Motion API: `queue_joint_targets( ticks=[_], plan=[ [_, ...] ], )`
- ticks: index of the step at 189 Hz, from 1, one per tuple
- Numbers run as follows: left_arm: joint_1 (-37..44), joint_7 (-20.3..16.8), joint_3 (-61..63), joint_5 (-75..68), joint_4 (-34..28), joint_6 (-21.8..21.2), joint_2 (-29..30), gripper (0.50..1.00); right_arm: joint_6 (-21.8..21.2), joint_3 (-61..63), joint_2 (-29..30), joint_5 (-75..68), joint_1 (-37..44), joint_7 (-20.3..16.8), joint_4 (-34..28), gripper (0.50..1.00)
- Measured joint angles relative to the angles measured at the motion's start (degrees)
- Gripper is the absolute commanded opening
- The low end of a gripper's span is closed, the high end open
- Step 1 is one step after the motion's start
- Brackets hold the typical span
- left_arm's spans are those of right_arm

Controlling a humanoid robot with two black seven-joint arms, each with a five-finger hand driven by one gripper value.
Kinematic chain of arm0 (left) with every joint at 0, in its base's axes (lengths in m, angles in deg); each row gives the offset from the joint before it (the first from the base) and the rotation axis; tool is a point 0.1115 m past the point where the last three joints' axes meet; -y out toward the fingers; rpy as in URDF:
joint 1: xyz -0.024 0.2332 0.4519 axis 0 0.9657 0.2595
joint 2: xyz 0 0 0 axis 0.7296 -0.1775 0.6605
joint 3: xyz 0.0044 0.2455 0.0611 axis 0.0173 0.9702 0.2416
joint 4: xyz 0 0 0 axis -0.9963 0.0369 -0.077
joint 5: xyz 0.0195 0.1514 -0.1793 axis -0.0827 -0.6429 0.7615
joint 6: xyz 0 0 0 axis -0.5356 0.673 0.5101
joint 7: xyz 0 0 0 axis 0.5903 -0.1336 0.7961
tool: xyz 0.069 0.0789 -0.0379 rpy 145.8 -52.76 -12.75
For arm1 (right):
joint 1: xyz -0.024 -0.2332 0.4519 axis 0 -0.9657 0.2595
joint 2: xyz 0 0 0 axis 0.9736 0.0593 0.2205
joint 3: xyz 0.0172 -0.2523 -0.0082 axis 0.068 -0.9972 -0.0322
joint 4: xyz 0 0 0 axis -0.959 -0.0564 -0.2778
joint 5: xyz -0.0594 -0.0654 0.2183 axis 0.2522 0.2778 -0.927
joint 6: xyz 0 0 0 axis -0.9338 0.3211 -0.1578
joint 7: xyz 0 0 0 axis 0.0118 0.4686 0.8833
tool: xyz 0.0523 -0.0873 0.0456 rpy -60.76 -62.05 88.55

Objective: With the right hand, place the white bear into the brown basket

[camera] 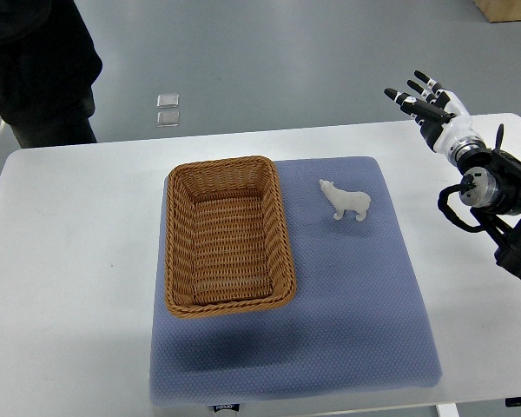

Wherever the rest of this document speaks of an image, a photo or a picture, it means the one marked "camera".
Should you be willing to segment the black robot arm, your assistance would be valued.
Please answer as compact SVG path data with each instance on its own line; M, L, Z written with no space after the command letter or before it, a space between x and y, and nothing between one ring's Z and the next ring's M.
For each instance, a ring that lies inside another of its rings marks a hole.
M440 191L438 209L456 227L488 234L496 264L521 281L521 162L501 149L503 138L500 125L492 149L476 136L445 147L462 179Z

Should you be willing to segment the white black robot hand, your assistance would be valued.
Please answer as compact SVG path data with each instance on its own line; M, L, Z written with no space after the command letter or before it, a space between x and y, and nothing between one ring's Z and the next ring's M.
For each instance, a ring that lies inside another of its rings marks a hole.
M416 81L408 80L413 93L386 88L384 94L419 126L427 146L455 163L462 149L483 146L472 128L472 117L464 104L437 80L415 70Z

